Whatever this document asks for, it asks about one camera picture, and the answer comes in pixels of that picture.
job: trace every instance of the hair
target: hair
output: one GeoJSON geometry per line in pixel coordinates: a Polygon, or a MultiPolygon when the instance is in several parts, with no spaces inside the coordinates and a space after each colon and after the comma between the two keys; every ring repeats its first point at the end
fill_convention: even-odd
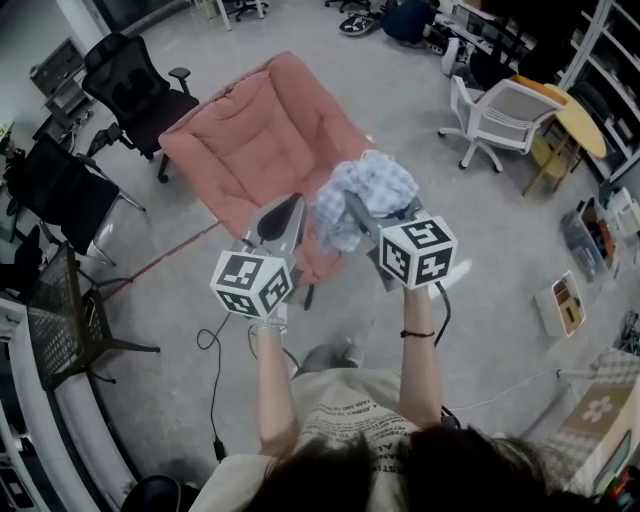
{"type": "MultiPolygon", "coordinates": [[[[398,444],[398,510],[589,511],[594,500],[563,491],[539,453],[517,439],[434,426],[398,444]]],[[[364,436],[341,449],[314,440],[272,465],[244,512],[366,512],[375,457],[364,436]]]]}

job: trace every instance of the gray floor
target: gray floor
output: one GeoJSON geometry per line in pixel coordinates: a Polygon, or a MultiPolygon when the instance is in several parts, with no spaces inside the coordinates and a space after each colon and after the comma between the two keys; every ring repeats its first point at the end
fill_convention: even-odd
{"type": "MultiPolygon", "coordinates": [[[[624,312],[636,305],[637,276],[625,274],[609,291],[587,286],[559,232],[561,216],[597,188],[584,164],[555,196],[543,190],[527,199],[521,191],[535,175],[527,158],[500,153],[505,172],[496,175],[479,153],[467,171],[460,171],[463,141],[436,136],[438,127],[455,125],[449,81],[437,57],[402,48],[382,32],[364,39],[342,37],[338,25],[344,15],[326,9],[321,0],[270,3],[264,21],[247,16],[231,33],[220,20],[208,22],[196,11],[184,11],[144,34],[151,58],[161,72],[178,65],[190,68],[191,90],[204,100],[245,70],[291,49],[354,122],[414,175],[424,203],[457,235],[458,261],[468,268],[449,289],[453,320],[438,349],[450,408],[487,400],[547,369],[585,367],[613,343],[624,312]],[[532,297],[567,269],[579,279],[587,319],[572,338],[550,339],[532,297]]],[[[97,108],[78,150],[111,120],[97,108]]],[[[116,272],[133,274],[214,224],[174,168],[169,183],[161,185],[155,179],[159,162],[148,164],[122,146],[106,148],[98,161],[148,208],[145,216],[121,202],[114,211],[105,247],[118,260],[116,272]]],[[[162,472],[202,483],[215,467],[208,415],[217,354],[199,351],[195,336],[200,328],[215,329],[224,316],[208,284],[218,254],[230,241],[221,227],[208,231],[107,302],[119,337],[162,347],[159,355],[112,354],[96,365],[118,380],[100,388],[114,426],[145,475],[162,472]]],[[[399,368],[400,294],[384,292],[364,249],[346,256],[341,270],[319,286],[309,312],[300,305],[303,291],[294,297],[286,344],[296,356],[360,331],[369,338],[365,366],[399,368]]],[[[98,270],[103,276],[114,274],[98,270]]],[[[436,300],[434,308],[442,319],[442,301],[436,300]]],[[[246,322],[234,317],[221,335],[224,363],[216,422],[231,453],[257,448],[255,362],[246,330],[246,322]]],[[[490,433],[527,432],[541,439],[573,401],[550,372],[458,416],[490,433]],[[529,432],[558,396],[558,406],[529,432]]]]}

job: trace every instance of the chair armrest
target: chair armrest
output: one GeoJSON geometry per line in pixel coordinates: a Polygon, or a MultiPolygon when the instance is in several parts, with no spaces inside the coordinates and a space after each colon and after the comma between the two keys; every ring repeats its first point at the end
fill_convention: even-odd
{"type": "Polygon", "coordinates": [[[50,244],[62,245],[62,242],[53,236],[49,226],[42,219],[40,219],[40,229],[42,229],[42,233],[50,244]]]}
{"type": "Polygon", "coordinates": [[[124,133],[116,123],[111,123],[109,128],[107,128],[107,136],[109,137],[109,142],[107,142],[107,144],[109,144],[110,146],[115,141],[119,141],[124,144],[127,149],[136,149],[133,142],[131,142],[124,136],[124,133]]]}
{"type": "Polygon", "coordinates": [[[177,78],[184,93],[189,95],[191,95],[191,93],[189,92],[189,87],[187,86],[187,77],[190,74],[191,71],[189,71],[187,68],[173,68],[171,71],[169,71],[169,76],[177,78]]]}
{"type": "Polygon", "coordinates": [[[474,105],[474,102],[469,95],[469,91],[467,90],[467,86],[464,85],[464,80],[459,76],[454,75],[451,77],[451,110],[455,113],[458,113],[458,103],[460,100],[464,101],[469,106],[474,105]]]}
{"type": "Polygon", "coordinates": [[[89,158],[87,155],[83,155],[82,153],[76,153],[76,158],[80,160],[87,167],[91,167],[92,169],[95,169],[97,171],[100,170],[100,168],[98,167],[98,164],[93,158],[89,158]]]}

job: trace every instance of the crumpled cloth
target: crumpled cloth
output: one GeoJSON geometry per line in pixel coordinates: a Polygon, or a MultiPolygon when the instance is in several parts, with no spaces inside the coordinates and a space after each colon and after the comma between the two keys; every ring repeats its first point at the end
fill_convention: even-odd
{"type": "Polygon", "coordinates": [[[373,217],[406,208],[418,192],[413,177],[389,155],[367,149],[360,160],[339,163],[313,203],[320,248],[352,252],[361,231],[347,211],[344,192],[357,194],[373,217]]]}

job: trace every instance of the pink cushion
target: pink cushion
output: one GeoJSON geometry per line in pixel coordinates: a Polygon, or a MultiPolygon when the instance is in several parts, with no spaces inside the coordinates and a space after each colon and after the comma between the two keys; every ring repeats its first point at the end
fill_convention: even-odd
{"type": "MultiPolygon", "coordinates": [[[[160,145],[235,237],[260,206],[293,192],[313,200],[336,164],[373,147],[290,52],[193,109],[160,145]]],[[[303,283],[318,282],[338,257],[320,252],[308,220],[297,263],[303,283]]]]}

